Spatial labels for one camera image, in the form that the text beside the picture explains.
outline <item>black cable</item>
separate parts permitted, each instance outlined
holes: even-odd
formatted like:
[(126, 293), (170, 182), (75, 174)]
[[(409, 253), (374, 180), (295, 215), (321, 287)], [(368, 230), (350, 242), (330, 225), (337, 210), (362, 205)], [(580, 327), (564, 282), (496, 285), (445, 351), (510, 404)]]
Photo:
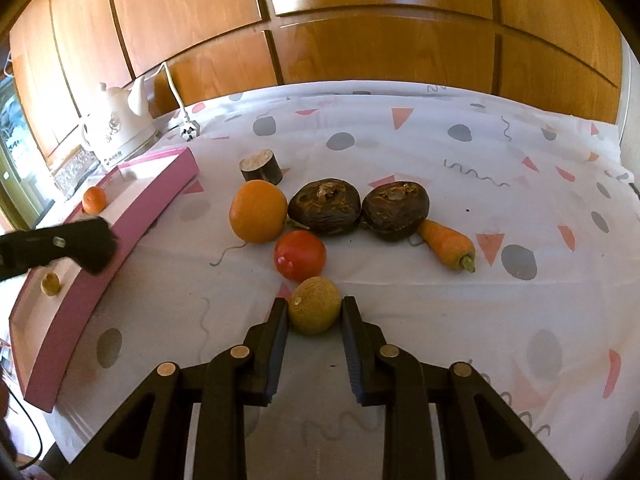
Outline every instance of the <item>black cable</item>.
[(27, 416), (27, 418), (29, 419), (29, 422), (31, 423), (31, 425), (33, 426), (33, 429), (36, 430), (36, 435), (38, 436), (38, 440), (40, 441), (40, 450), (38, 452), (38, 454), (32, 458), (31, 460), (29, 460), (26, 464), (21, 465), (18, 469), (20, 471), (22, 471), (23, 469), (27, 469), (29, 466), (35, 464), (41, 457), (42, 455), (42, 437), (40, 436), (40, 432), (38, 431), (38, 428), (36, 427), (35, 422), (33, 421), (33, 419), (31, 418), (31, 415), (29, 415), (29, 412), (27, 412), (27, 410), (25, 409), (25, 407), (22, 405), (22, 403), (20, 402), (20, 400), (18, 400), (18, 397), (15, 396), (15, 394), (11, 391), (11, 388), (9, 388), (9, 386), (7, 386), (6, 388), (7, 390), (9, 390), (9, 393), (11, 394), (11, 396), (15, 399), (15, 402), (18, 403), (18, 405), (22, 408), (22, 410), (24, 411), (24, 414)]

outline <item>kettle spout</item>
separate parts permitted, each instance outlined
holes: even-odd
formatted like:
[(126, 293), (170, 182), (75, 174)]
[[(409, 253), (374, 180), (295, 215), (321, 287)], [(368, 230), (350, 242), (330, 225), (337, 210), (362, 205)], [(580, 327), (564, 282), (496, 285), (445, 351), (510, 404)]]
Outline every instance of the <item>kettle spout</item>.
[(137, 116), (142, 117), (149, 111), (149, 101), (145, 93), (145, 77), (141, 75), (133, 82), (127, 103), (131, 111)]

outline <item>dark brown rotten fruit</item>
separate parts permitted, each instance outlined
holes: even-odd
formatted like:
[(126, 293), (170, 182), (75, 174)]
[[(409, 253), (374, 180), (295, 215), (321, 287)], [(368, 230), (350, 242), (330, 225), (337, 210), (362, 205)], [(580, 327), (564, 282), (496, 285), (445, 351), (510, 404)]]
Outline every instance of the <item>dark brown rotten fruit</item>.
[(351, 231), (360, 220), (360, 195), (351, 184), (324, 178), (306, 184), (289, 202), (289, 218), (319, 235)]
[(362, 221), (389, 242), (411, 236), (428, 213), (429, 197), (416, 182), (383, 184), (362, 202)]

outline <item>carrot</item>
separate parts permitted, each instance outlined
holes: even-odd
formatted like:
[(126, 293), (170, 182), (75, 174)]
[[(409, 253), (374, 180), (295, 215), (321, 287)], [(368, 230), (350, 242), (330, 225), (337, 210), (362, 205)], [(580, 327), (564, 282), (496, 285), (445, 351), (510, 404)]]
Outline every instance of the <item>carrot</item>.
[(449, 269), (476, 272), (476, 248), (465, 235), (431, 220), (422, 222), (418, 232)]

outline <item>silver screw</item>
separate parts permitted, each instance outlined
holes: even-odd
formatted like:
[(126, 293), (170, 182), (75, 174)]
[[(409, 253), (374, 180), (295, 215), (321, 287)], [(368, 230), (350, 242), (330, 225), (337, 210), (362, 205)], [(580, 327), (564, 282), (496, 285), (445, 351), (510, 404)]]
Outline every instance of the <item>silver screw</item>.
[(469, 377), (471, 370), (471, 366), (466, 363), (456, 363), (453, 365), (453, 373), (458, 377)]
[(174, 374), (175, 365), (173, 363), (162, 363), (158, 368), (156, 368), (156, 372), (158, 372), (158, 375), (162, 377), (168, 377)]
[(382, 345), (380, 347), (380, 355), (382, 355), (382, 357), (398, 357), (400, 355), (400, 351), (397, 346)]
[(244, 345), (234, 346), (231, 349), (231, 357), (235, 357), (236, 359), (243, 359), (249, 355), (251, 351), (248, 347)]

